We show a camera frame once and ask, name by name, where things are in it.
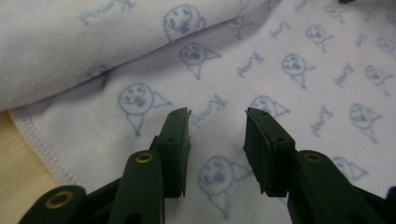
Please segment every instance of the wooden table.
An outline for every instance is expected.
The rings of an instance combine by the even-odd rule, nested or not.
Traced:
[[[59,186],[26,144],[8,112],[0,112],[0,223],[18,223],[45,192]]]

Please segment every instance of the white cloth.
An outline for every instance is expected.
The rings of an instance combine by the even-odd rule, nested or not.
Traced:
[[[0,111],[67,90],[263,1],[2,1]]]
[[[205,3],[152,13],[162,20],[187,4],[208,25],[208,10],[227,11]],[[62,182],[92,191],[149,148],[170,111],[191,109],[186,197],[166,201],[167,223],[290,222],[284,201],[260,195],[242,150],[249,106],[271,113],[298,150],[328,155],[352,184],[384,197],[396,185],[395,3],[244,3],[256,10],[11,110],[16,125]]]

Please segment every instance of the cartoon face print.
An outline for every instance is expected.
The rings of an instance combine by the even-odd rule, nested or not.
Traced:
[[[130,115],[146,113],[152,106],[153,94],[148,86],[136,83],[120,94],[120,106]]]
[[[169,27],[182,34],[186,34],[190,31],[190,21],[192,20],[191,8],[188,6],[177,7],[166,15],[165,20],[169,24]]]
[[[391,40],[386,39],[384,36],[377,38],[376,44],[385,52],[392,52],[396,49],[396,44]]]
[[[295,53],[288,55],[282,63],[283,70],[292,76],[302,75],[305,72],[304,59]]]
[[[326,52],[326,48],[324,45],[325,41],[327,39],[333,38],[333,35],[325,32],[323,28],[317,24],[311,25],[305,31],[305,35],[309,40],[313,41],[319,48],[321,48],[323,52]]]
[[[254,99],[250,106],[269,113],[272,117],[274,117],[274,119],[290,112],[285,106],[264,95]]]
[[[299,83],[303,89],[305,89],[305,76],[304,73],[307,70],[316,68],[312,64],[308,63],[300,55],[292,53],[286,56],[282,62],[283,71],[291,75],[291,78]]]
[[[221,211],[223,218],[228,219],[230,187],[234,182],[242,181],[250,175],[251,170],[222,156],[215,156],[201,168],[198,183],[210,202]]]
[[[206,60],[221,58],[221,55],[198,43],[190,43],[179,52],[181,61],[187,65],[189,70],[195,75],[197,80],[201,79],[201,63]]]
[[[310,26],[305,34],[315,43],[323,43],[328,38],[323,28],[317,24]]]
[[[385,81],[381,71],[372,65],[367,66],[364,72],[367,78],[372,80],[375,84],[382,84]]]
[[[367,171],[342,157],[335,157],[332,159],[332,162],[337,166],[337,168],[341,171],[341,173],[343,173],[344,177],[351,184],[359,180],[362,176],[368,175]]]
[[[364,105],[353,105],[350,108],[350,117],[356,126],[363,129],[370,128],[373,122],[369,110]]]
[[[373,65],[368,65],[364,70],[366,77],[372,81],[378,88],[380,88],[385,95],[389,96],[388,87],[386,84],[386,80],[390,77],[393,77],[392,74],[379,69]]]
[[[350,108],[349,116],[352,123],[376,144],[373,122],[382,118],[382,116],[361,104],[354,104]]]
[[[340,22],[345,22],[342,14],[346,12],[347,9],[334,4],[327,4],[323,9],[333,19],[336,19]]]
[[[119,96],[119,105],[134,127],[136,136],[140,136],[144,116],[151,108],[171,104],[170,101],[167,101],[159,93],[153,92],[143,83],[130,85]]]
[[[338,17],[343,12],[339,6],[333,4],[327,4],[324,6],[324,11],[332,17]]]
[[[192,34],[205,28],[205,20],[198,10],[190,5],[176,7],[163,19],[163,26],[169,41]]]
[[[219,194],[233,183],[233,168],[223,157],[209,160],[201,169],[199,184],[207,194]]]
[[[206,59],[206,50],[205,48],[197,43],[191,43],[184,46],[180,50],[180,58],[184,63],[190,65],[196,65],[203,63]]]

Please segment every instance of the metal screw head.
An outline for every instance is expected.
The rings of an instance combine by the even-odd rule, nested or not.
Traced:
[[[48,209],[63,207],[66,204],[70,203],[73,200],[73,197],[74,197],[74,193],[72,191],[63,190],[61,192],[52,195],[52,197],[50,197],[46,201],[46,207]]]

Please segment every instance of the brass screw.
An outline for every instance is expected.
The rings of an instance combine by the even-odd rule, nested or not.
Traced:
[[[135,160],[139,163],[146,163],[152,160],[152,155],[150,153],[145,152],[138,155]]]
[[[52,197],[50,197],[46,201],[46,207],[48,209],[63,207],[64,205],[70,203],[73,197],[74,197],[74,193],[72,191],[69,190],[61,191],[57,194],[52,195]]]

